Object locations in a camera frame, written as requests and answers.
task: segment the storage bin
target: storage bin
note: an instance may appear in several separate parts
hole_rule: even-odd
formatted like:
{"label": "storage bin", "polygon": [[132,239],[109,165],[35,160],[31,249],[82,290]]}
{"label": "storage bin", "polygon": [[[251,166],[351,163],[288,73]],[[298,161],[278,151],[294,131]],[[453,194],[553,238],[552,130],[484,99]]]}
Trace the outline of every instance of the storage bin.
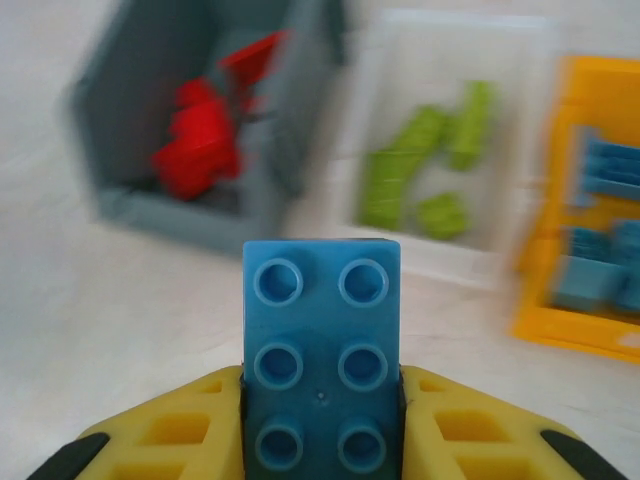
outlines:
{"label": "storage bin", "polygon": [[[397,240],[406,271],[473,287],[501,285],[538,201],[559,58],[556,31],[542,18],[383,11],[364,42],[329,169],[332,234]],[[489,81],[497,91],[488,147],[477,168],[452,171],[446,153],[438,154],[406,191],[401,231],[360,225],[367,153],[389,145],[417,106],[450,111],[469,80]],[[465,201],[470,229],[453,241],[431,240],[416,228],[411,209],[450,190]]]}
{"label": "storage bin", "polygon": [[[344,60],[342,0],[126,0],[73,93],[73,120],[107,218],[230,253],[278,236],[327,87]],[[223,56],[288,32],[240,126],[239,180],[189,203],[159,185],[151,157],[167,143],[176,90]]]}

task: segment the gray plastic container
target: gray plastic container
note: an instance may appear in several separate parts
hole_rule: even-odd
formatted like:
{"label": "gray plastic container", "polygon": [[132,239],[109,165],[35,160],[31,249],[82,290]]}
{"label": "gray plastic container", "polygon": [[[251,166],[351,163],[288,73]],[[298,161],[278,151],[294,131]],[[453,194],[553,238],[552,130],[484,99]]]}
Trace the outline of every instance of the gray plastic container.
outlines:
{"label": "gray plastic container", "polygon": [[[168,196],[151,166],[176,90],[217,59],[285,29],[260,115],[240,126],[242,176],[193,202]],[[73,119],[100,213],[228,253],[277,237],[318,113],[344,62],[342,0],[125,0],[74,88]]]}

